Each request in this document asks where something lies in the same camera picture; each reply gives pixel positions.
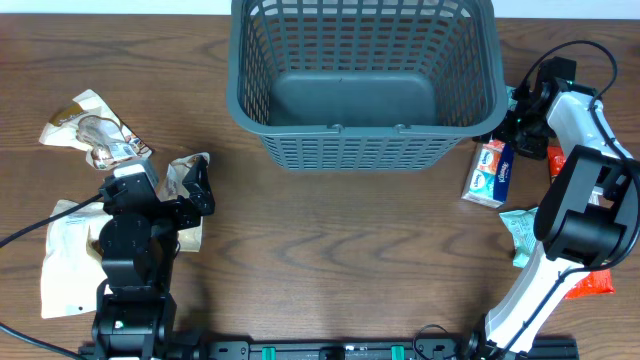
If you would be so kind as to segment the Kleenex tissue multipack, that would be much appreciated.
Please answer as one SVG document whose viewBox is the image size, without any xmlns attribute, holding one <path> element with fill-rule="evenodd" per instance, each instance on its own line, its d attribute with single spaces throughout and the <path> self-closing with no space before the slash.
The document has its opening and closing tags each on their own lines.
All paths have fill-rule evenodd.
<svg viewBox="0 0 640 360">
<path fill-rule="evenodd" d="M 506 143 L 479 143 L 461 198 L 490 208 L 501 207 L 507 201 L 513 161 L 514 151 Z"/>
</svg>

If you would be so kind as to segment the teal wipes packet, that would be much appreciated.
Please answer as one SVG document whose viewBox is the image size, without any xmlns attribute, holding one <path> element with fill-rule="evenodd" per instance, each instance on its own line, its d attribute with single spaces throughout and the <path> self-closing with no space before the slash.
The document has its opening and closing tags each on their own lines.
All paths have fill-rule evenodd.
<svg viewBox="0 0 640 360">
<path fill-rule="evenodd" d="M 538 208 L 512 210 L 499 214 L 501 221 L 512 235 L 515 255 L 513 265 L 524 268 L 536 246 L 534 221 Z"/>
</svg>

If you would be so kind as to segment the orange spaghetti package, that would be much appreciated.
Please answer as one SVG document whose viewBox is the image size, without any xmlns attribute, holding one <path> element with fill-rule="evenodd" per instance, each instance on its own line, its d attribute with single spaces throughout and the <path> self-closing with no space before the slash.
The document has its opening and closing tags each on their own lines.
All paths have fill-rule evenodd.
<svg viewBox="0 0 640 360">
<path fill-rule="evenodd" d="M 547 147 L 547 159 L 550 182 L 553 183 L 562 170 L 566 157 L 560 146 Z M 616 289 L 610 270 L 591 272 L 578 282 L 566 295 L 566 300 L 578 299 L 592 295 L 615 294 Z"/>
</svg>

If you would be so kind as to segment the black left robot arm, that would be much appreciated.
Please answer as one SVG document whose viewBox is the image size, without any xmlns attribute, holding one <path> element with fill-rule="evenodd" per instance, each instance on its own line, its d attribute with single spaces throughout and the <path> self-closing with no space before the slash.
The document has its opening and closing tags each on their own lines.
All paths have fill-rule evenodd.
<svg viewBox="0 0 640 360">
<path fill-rule="evenodd" d="M 187 196 L 162 201 L 146 162 L 122 165 L 99 192 L 111 215 L 99 234 L 105 280 L 96 291 L 93 345 L 88 359 L 205 359 L 199 336 L 175 337 L 176 302 L 170 293 L 178 233 L 213 214 L 208 162 L 197 156 L 183 185 Z"/>
</svg>

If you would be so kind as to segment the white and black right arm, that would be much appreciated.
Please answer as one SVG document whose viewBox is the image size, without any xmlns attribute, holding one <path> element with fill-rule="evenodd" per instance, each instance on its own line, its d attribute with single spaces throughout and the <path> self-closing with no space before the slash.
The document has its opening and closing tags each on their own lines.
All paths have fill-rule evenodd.
<svg viewBox="0 0 640 360">
<path fill-rule="evenodd" d="M 620 264 L 639 238 L 639 163 L 608 125 L 602 94 L 575 81 L 573 60 L 543 56 L 505 120 L 510 140 L 531 144 L 531 126 L 557 138 L 566 163 L 539 204 L 536 245 L 503 300 L 469 344 L 473 359 L 517 359 L 546 319 L 588 274 Z"/>
</svg>

